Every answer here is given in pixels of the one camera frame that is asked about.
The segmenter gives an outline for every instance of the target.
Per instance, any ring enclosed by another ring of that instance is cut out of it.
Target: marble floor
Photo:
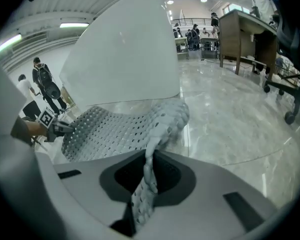
[[[252,73],[241,63],[198,58],[179,62],[180,94],[189,106],[190,120],[178,139],[165,149],[183,156],[216,164],[236,174],[268,197],[278,208],[293,200],[300,190],[300,112],[292,125],[284,115],[293,109],[293,98],[280,96],[262,86],[265,73]],[[281,81],[278,76],[274,81]],[[161,100],[103,104],[101,107],[124,114],[142,114]],[[71,122],[81,112],[68,111]],[[55,164],[66,163],[61,154],[62,138],[43,142],[36,150],[47,153]]]

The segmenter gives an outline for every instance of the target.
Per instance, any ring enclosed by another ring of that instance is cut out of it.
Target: window
[[[230,3],[228,6],[226,6],[225,8],[223,8],[223,14],[227,14],[228,12],[231,12],[232,10],[239,10],[242,11],[246,14],[250,13],[250,10],[247,8],[244,8],[240,5],[234,4],[234,3]]]

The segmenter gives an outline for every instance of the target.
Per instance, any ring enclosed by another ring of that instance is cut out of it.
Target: railing
[[[207,25],[211,26],[211,18],[178,18],[171,20],[171,25],[173,27],[186,26],[186,25]]]

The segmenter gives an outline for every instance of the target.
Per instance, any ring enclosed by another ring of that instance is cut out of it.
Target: perforated fabric
[[[165,100],[144,115],[117,114],[94,106],[70,124],[75,131],[64,136],[62,153],[70,162],[79,162],[146,149],[144,177],[131,197],[138,231],[151,216],[158,192],[152,166],[154,150],[176,136],[188,120],[188,106],[180,99]]]

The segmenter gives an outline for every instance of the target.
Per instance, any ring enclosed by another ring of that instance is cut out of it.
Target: ceiling light
[[[0,45],[0,52],[8,46],[14,44],[15,42],[18,42],[19,40],[21,40],[21,38],[21,35],[17,34],[16,36],[10,38],[8,41],[5,41],[3,44]]]
[[[86,28],[89,26],[89,23],[61,23],[60,28]]]

